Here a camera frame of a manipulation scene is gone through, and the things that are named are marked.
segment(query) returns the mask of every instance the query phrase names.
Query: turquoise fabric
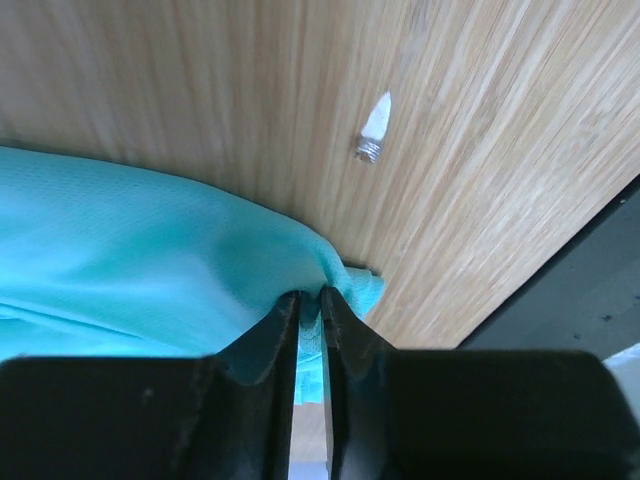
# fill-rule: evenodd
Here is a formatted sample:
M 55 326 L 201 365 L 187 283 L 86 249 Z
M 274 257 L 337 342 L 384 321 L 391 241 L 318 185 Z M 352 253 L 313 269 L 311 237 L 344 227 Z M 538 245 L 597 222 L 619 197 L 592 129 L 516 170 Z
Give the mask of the turquoise fabric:
M 0 148 L 0 359 L 200 356 L 291 290 L 338 288 L 364 318 L 382 279 L 300 223 L 216 188 Z M 322 401 L 319 322 L 300 334 L 296 402 Z

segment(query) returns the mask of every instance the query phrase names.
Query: wooden surface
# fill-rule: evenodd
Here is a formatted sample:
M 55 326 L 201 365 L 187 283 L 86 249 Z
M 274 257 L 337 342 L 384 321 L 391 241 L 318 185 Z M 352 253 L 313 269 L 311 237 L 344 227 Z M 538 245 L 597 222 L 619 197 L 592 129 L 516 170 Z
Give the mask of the wooden surface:
M 0 141 L 284 212 L 387 280 L 379 333 L 452 347 L 640 173 L 639 52 L 637 0 L 4 0 Z

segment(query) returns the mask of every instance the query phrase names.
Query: cloth fold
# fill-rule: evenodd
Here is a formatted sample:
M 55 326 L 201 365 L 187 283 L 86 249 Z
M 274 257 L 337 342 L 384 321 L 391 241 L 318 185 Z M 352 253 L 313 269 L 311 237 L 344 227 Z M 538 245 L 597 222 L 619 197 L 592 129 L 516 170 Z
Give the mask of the cloth fold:
M 0 360 L 215 353 L 291 290 L 361 319 L 384 283 L 304 225 L 192 180 L 0 148 Z M 322 401 L 319 322 L 296 403 Z

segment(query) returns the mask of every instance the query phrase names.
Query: wooden table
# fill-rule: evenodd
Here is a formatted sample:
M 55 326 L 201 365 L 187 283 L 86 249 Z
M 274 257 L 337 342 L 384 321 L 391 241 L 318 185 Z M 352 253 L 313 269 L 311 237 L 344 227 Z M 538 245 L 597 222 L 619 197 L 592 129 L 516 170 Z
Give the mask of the wooden table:
M 380 334 L 448 348 L 640 173 L 638 52 L 629 0 L 5 0 L 0 140 L 286 213 L 387 280 Z

